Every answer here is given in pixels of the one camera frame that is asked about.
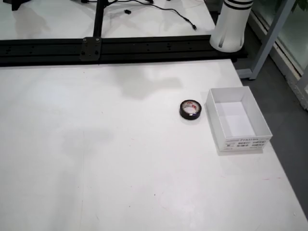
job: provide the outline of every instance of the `gray floor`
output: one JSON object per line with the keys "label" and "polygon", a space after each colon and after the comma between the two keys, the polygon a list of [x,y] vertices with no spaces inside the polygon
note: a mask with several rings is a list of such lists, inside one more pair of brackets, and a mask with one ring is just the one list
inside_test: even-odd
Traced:
{"label": "gray floor", "polygon": [[[261,43],[248,26],[245,48],[251,58]],[[249,86],[273,133],[271,143],[308,218],[308,112],[303,110],[274,61],[268,57]]]}

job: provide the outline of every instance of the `cardboard box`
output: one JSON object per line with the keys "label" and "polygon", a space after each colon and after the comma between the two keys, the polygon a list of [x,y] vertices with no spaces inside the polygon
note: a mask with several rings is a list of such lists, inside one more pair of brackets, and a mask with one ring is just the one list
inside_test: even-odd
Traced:
{"label": "cardboard box", "polygon": [[249,87],[211,89],[205,105],[222,152],[263,149],[272,137]]}

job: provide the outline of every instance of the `black electrical tape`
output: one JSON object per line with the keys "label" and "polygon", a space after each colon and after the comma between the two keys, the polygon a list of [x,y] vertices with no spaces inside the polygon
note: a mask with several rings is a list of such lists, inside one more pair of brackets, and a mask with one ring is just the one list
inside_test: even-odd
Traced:
{"label": "black electrical tape", "polygon": [[195,100],[185,100],[180,105],[180,115],[184,119],[194,120],[199,118],[202,107]]}

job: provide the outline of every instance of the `white box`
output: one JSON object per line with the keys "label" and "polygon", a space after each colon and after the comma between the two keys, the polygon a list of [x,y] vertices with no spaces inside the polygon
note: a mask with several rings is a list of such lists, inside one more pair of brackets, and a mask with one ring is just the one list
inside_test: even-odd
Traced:
{"label": "white box", "polygon": [[210,89],[205,105],[220,151],[262,149],[272,137],[249,87]]}

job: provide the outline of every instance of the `black cable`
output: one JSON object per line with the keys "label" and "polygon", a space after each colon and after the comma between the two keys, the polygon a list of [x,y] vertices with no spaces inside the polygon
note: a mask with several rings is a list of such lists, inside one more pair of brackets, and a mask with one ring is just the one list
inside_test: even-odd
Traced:
{"label": "black cable", "polygon": [[161,7],[156,6],[156,5],[154,5],[154,4],[144,3],[144,2],[141,2],[141,1],[138,1],[138,0],[125,0],[125,1],[122,1],[122,0],[114,0],[114,1],[110,2],[110,3],[108,4],[108,6],[110,6],[111,4],[114,4],[114,3],[119,3],[119,2],[130,2],[130,1],[135,1],[135,2],[138,2],[138,3],[140,3],[140,4],[142,4],[142,5],[146,5],[146,6],[154,6],[154,7],[158,8],[158,9],[160,9],[160,10],[163,10],[163,11],[174,11],[178,16],[180,16],[182,19],[184,19],[186,22],[188,22],[190,25],[192,25],[192,28],[193,28],[194,30],[197,30],[196,25],[194,25],[188,18],[186,18],[186,17],[184,17],[183,15],[181,15],[177,10],[172,9],[172,8],[167,8],[167,9],[166,9],[166,8],[161,8]]}

